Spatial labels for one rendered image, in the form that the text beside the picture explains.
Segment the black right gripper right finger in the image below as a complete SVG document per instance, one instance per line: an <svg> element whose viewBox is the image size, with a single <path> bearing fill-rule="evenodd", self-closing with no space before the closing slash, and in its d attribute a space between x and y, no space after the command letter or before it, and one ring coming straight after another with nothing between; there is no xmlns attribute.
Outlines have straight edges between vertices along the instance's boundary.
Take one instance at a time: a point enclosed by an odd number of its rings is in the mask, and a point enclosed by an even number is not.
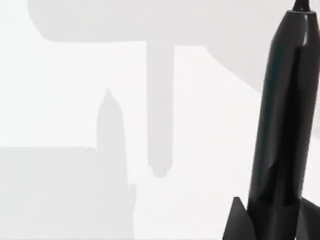
<svg viewBox="0 0 320 240"><path fill-rule="evenodd" d="M300 206L297 240L320 240L320 206L305 198Z"/></svg>

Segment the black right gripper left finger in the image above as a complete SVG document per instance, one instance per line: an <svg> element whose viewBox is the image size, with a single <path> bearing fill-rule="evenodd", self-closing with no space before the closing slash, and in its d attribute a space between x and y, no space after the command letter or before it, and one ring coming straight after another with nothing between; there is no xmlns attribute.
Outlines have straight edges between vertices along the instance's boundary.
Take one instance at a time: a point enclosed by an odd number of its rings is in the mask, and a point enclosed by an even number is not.
<svg viewBox="0 0 320 240"><path fill-rule="evenodd" d="M222 240L251 240L250 218L239 197L234 197Z"/></svg>

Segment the black glossy tapered bottle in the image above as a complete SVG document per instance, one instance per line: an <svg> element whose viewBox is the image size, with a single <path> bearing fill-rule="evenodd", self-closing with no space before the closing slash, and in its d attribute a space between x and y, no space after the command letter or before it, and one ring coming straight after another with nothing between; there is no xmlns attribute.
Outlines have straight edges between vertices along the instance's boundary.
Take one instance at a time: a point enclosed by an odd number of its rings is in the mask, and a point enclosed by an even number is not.
<svg viewBox="0 0 320 240"><path fill-rule="evenodd" d="M272 39L247 212L256 240L295 240L320 77L310 0L295 0Z"/></svg>

